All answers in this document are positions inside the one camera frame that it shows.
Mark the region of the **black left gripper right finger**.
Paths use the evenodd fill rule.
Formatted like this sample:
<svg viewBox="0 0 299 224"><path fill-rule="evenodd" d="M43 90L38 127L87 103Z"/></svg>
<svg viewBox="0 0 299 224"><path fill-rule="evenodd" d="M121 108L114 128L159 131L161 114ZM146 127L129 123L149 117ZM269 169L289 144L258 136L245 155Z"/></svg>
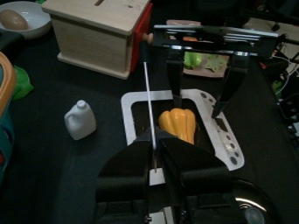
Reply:
<svg viewBox="0 0 299 224"><path fill-rule="evenodd" d="M175 224L249 224L233 193L230 169L213 153L157 132Z"/></svg>

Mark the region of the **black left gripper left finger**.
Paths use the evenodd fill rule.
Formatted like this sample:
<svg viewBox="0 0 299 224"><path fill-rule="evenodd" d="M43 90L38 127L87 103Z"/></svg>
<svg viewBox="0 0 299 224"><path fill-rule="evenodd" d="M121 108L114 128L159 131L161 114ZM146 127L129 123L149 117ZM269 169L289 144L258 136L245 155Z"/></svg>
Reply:
<svg viewBox="0 0 299 224"><path fill-rule="evenodd" d="M107 161L97 184L93 224L147 224L153 142L149 130Z"/></svg>

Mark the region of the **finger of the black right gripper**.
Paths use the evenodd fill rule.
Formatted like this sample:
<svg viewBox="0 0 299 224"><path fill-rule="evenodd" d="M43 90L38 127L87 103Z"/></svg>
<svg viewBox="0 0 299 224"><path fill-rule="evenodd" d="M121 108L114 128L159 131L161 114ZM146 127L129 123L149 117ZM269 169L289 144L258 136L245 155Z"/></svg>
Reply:
<svg viewBox="0 0 299 224"><path fill-rule="evenodd" d="M227 70L225 73L225 85L211 113L213 119L215 119L221 115L221 112L227 107L231 97L239 90L247 72L249 54L234 53L229 59Z"/></svg>
<svg viewBox="0 0 299 224"><path fill-rule="evenodd" d="M167 77L170 87L173 91L174 106L179 108L182 106L182 78L183 78L183 59L182 55L170 53L166 61Z"/></svg>

